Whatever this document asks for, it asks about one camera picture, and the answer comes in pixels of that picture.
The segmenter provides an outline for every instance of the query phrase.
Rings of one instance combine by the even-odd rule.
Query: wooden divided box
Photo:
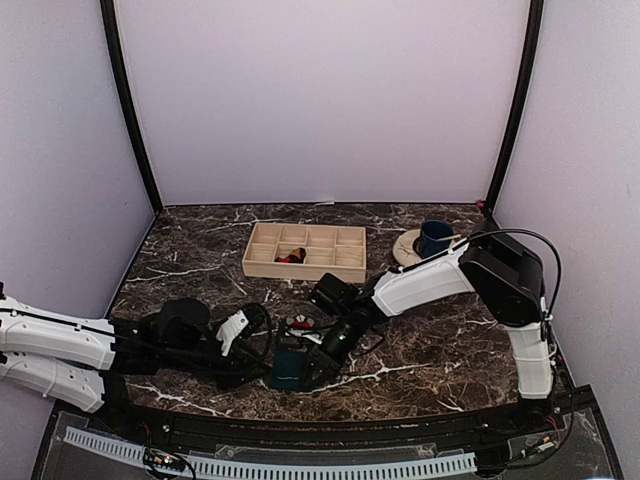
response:
[[[304,263],[279,263],[297,248]],[[257,223],[242,258],[247,277],[318,281],[332,273],[348,283],[364,283],[367,273],[366,230],[361,227]]]

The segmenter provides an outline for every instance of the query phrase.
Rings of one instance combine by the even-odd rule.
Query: blue mug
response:
[[[441,238],[453,236],[453,228],[439,220],[427,220],[422,224],[420,236],[413,243],[413,250],[420,258],[428,258],[449,248],[451,240]]]

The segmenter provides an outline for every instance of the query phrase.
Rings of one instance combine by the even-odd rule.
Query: white wall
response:
[[[152,220],[99,2],[0,2],[0,281],[104,315]],[[51,402],[0,383],[0,477],[30,478]]]
[[[548,2],[496,212],[560,248],[556,330],[577,383],[595,389],[626,478],[640,478],[639,45],[637,1]]]
[[[483,197],[528,4],[118,1],[163,200]]]

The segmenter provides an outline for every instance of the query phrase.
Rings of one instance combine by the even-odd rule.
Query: marble table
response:
[[[305,300],[313,284],[246,278],[241,259],[257,222],[367,228],[367,275],[394,265],[391,248],[425,219],[468,234],[482,220],[473,205],[226,205],[165,209],[119,292],[113,316],[137,319],[171,298],[205,302],[222,319],[261,302],[274,320],[321,314]],[[507,334],[475,294],[418,307],[385,327],[387,341],[348,362],[334,382],[312,393],[281,392],[261,379],[221,391],[210,381],[163,370],[127,378],[134,403],[201,415],[282,421],[362,421],[477,410],[515,402],[517,374]],[[372,344],[377,337],[364,338]],[[256,348],[264,332],[253,337]]]

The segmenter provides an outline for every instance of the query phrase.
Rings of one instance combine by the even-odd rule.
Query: black vertical post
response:
[[[527,22],[527,31],[524,37],[524,47],[522,49],[522,59],[520,60],[520,70],[518,71],[518,80],[516,82],[516,90],[513,94],[511,103],[511,111],[507,120],[507,127],[502,139],[502,146],[498,155],[496,168],[493,172],[491,185],[484,201],[479,202],[482,212],[486,216],[491,216],[493,209],[498,201],[500,189],[504,183],[504,178],[509,168],[509,161],[513,153],[513,147],[518,136],[520,121],[522,120],[522,112],[527,99],[529,90],[529,82],[531,81],[531,72],[533,71],[533,63],[536,56],[536,47],[538,46],[538,36],[540,35],[540,25],[542,24],[542,9],[544,0],[531,0],[529,5],[529,20]]]
[[[140,125],[138,117],[133,106],[133,98],[131,97],[131,89],[129,88],[129,79],[124,65],[124,56],[122,55],[122,45],[120,44],[120,35],[118,34],[118,22],[116,19],[115,6],[113,0],[100,0],[102,8],[102,21],[104,23],[104,33],[107,37],[107,47],[109,49],[109,57],[111,58],[111,68],[113,77],[116,81],[118,96],[120,97],[120,106],[124,121],[129,132],[129,139],[133,147],[133,153],[138,163],[140,175],[144,182],[149,202],[156,214],[162,211],[162,200],[158,192],[158,186],[153,178],[149,157],[142,141],[140,133]]]

